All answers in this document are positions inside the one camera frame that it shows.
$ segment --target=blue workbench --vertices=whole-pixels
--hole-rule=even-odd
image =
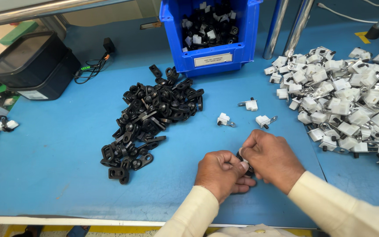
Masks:
[[[311,17],[340,20],[331,13],[320,13],[313,10]],[[102,146],[114,140],[115,119],[127,107],[122,94],[137,82],[155,84],[150,65],[156,64],[161,71],[173,66],[164,28],[137,30],[147,22],[150,19],[68,28],[65,43],[81,62],[103,54],[105,37],[111,37],[118,51],[102,73],[82,85],[71,82],[59,99],[20,98],[13,107],[9,118],[20,126],[0,135],[0,215],[166,221],[192,188],[197,163],[204,154],[222,149],[236,153],[251,130],[259,128],[255,122],[259,115],[279,116],[268,132],[285,137],[307,170],[379,205],[375,154],[353,159],[322,152],[297,120],[297,112],[275,95],[278,85],[268,83],[269,77],[263,73],[272,60],[261,57],[266,38],[262,28],[269,22],[259,26],[254,62],[240,71],[193,78],[193,88],[205,91],[204,110],[159,134],[167,140],[151,151],[153,163],[131,172],[127,185],[109,180],[108,168],[99,161]],[[369,24],[324,26],[313,21],[311,25],[304,30],[297,52],[325,46],[337,51],[336,59],[347,58],[357,46],[379,52],[379,40],[365,45],[354,35],[367,31]],[[282,51],[287,35],[287,31],[281,33],[275,55]],[[237,106],[250,97],[258,100],[255,112]],[[235,128],[216,125],[222,112],[236,123]],[[316,227],[284,194],[262,181],[246,194],[231,195],[213,223]]]

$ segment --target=person's right hand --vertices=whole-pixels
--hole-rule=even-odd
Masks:
[[[258,179],[271,182],[286,195],[305,172],[286,139],[259,129],[251,132],[239,154],[254,168]]]

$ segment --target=part label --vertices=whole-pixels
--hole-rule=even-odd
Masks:
[[[46,96],[44,96],[42,93],[38,91],[28,91],[28,92],[18,92],[22,94],[24,97],[30,100],[46,100],[48,99]]]
[[[231,61],[232,61],[231,53],[218,54],[218,55],[213,55],[213,56],[208,56],[208,57],[196,58],[194,59],[194,66],[200,67],[200,66],[209,65],[209,64],[231,62]]]

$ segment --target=green foam block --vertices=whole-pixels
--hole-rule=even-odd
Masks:
[[[11,30],[6,36],[0,39],[0,43],[2,45],[11,45],[22,35],[33,32],[38,26],[39,25],[35,21],[22,22]]]

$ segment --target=cream shirt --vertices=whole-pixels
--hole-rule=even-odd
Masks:
[[[321,229],[332,237],[379,237],[379,207],[358,200],[306,171],[288,195]],[[202,237],[217,216],[219,204],[203,186],[192,187],[176,213],[155,237]],[[294,236],[266,225],[227,227],[210,237]]]

